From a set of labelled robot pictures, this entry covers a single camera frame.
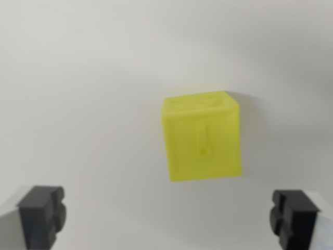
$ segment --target white wall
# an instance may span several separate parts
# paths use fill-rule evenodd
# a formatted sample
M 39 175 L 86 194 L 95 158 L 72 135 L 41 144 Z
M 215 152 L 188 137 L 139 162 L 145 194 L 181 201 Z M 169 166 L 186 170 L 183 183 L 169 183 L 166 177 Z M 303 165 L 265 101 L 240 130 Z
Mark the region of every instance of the white wall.
M 274 189 L 333 202 L 333 2 L 0 1 L 0 200 L 65 187 L 54 250 L 278 250 Z M 244 175 L 168 180 L 164 97 L 227 90 Z

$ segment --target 3d printed cube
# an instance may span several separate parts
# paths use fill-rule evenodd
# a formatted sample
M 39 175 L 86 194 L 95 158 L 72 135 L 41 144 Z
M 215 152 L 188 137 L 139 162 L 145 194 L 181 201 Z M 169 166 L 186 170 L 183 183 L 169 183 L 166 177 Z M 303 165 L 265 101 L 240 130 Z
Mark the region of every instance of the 3d printed cube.
M 226 92 L 166 98 L 162 124 L 172 181 L 241 175 L 239 105 Z

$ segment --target cube side face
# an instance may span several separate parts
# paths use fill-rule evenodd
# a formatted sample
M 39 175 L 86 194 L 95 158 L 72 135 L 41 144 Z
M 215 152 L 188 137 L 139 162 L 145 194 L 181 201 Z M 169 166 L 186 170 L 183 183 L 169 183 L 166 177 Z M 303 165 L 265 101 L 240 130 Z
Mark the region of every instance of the cube side face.
M 162 123 L 172 181 L 241 175 L 237 103 L 162 114 Z

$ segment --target white surface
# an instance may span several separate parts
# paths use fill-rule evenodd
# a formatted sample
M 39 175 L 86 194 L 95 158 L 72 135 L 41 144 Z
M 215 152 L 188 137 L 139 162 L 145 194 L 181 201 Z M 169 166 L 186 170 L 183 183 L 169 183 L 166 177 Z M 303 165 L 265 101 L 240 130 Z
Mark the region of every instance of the white surface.
M 0 199 L 63 185 L 54 250 L 278 250 L 274 189 L 333 183 L 332 1 L 0 1 Z M 231 91 L 244 175 L 171 183 L 164 97 Z

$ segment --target yellow cube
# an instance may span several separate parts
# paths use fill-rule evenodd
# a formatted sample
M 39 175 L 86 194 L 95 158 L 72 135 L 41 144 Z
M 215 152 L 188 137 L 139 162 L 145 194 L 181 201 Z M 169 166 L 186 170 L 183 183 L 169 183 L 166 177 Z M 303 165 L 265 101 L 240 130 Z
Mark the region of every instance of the yellow cube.
M 162 125 L 172 181 L 241 175 L 239 105 L 226 92 L 166 98 Z

